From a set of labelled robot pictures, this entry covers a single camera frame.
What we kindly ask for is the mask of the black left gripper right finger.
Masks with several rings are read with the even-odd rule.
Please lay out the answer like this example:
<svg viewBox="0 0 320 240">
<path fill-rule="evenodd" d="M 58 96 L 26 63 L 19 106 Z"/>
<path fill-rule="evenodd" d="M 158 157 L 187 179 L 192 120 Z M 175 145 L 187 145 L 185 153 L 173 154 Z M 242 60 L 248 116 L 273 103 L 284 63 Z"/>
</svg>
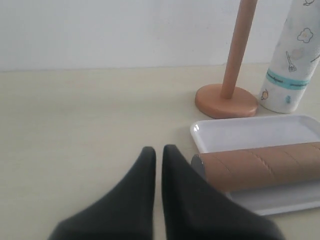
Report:
<svg viewBox="0 0 320 240">
<path fill-rule="evenodd" d="M 211 187 L 179 149 L 163 148 L 161 194 L 168 240 L 282 240 L 271 220 Z"/>
</svg>

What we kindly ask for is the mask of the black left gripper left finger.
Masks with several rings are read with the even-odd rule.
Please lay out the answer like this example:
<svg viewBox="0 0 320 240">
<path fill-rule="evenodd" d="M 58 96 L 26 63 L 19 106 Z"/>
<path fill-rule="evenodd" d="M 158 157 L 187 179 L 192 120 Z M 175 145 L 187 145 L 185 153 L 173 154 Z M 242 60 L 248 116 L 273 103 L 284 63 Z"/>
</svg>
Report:
<svg viewBox="0 0 320 240">
<path fill-rule="evenodd" d="M 61 221 L 51 240 L 151 240 L 156 152 L 146 146 L 124 178 L 88 208 Z"/>
</svg>

